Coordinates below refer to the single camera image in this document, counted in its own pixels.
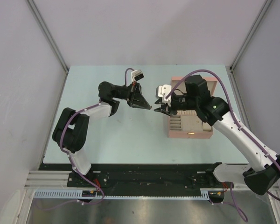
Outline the beige ring cushion block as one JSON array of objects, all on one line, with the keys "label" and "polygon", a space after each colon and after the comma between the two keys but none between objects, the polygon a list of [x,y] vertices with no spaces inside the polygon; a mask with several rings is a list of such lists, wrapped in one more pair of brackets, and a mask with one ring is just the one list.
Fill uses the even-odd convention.
[{"label": "beige ring cushion block", "polygon": [[208,123],[203,123],[203,131],[204,132],[211,132],[212,127]]}]

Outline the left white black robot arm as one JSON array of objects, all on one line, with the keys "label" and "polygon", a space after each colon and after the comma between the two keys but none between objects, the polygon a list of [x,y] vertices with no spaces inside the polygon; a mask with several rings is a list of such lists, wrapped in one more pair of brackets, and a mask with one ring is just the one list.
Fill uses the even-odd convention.
[{"label": "left white black robot arm", "polygon": [[142,95],[140,83],[136,81],[129,86],[101,82],[98,86],[98,97],[97,104],[79,111],[69,107],[63,109],[52,134],[53,141],[67,154],[74,171],[79,173],[78,182],[85,187],[94,181],[94,175],[89,172],[91,162],[84,150],[89,123],[114,115],[119,107],[119,99],[125,100],[131,108],[151,109],[151,105]]}]

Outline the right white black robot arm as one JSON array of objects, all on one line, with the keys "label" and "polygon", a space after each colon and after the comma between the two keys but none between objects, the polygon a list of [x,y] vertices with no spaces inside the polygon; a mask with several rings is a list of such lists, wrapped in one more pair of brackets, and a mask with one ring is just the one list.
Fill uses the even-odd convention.
[{"label": "right white black robot arm", "polygon": [[206,182],[217,187],[222,182],[245,184],[264,195],[280,179],[280,154],[269,149],[236,117],[229,101],[214,97],[200,75],[184,77],[175,86],[156,88],[155,112],[173,116],[178,111],[195,111],[198,118],[222,133],[247,159],[247,165],[215,163]]}]

